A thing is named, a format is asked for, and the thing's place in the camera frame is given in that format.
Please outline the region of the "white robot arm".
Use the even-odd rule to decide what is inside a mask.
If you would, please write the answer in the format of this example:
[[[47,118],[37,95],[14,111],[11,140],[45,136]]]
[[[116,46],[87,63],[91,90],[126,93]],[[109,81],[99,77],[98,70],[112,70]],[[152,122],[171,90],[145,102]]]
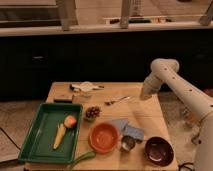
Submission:
[[[166,84],[200,122],[195,171],[213,171],[213,97],[179,76],[178,70],[179,63],[175,59],[153,60],[151,73],[143,82],[140,99],[149,99]]]

